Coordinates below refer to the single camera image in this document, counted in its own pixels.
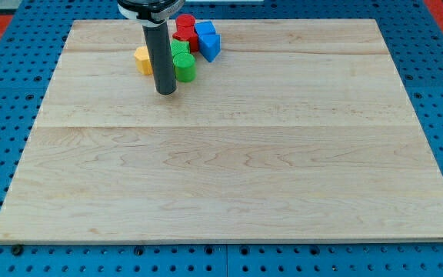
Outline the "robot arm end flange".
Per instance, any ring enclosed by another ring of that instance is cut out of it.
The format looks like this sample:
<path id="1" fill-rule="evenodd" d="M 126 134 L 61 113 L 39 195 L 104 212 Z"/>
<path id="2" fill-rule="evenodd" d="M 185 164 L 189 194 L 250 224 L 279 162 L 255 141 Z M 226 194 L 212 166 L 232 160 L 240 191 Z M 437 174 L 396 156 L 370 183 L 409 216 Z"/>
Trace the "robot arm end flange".
<path id="1" fill-rule="evenodd" d="M 119 12 L 143 25 L 159 25 L 177 13 L 185 0 L 117 0 Z"/>

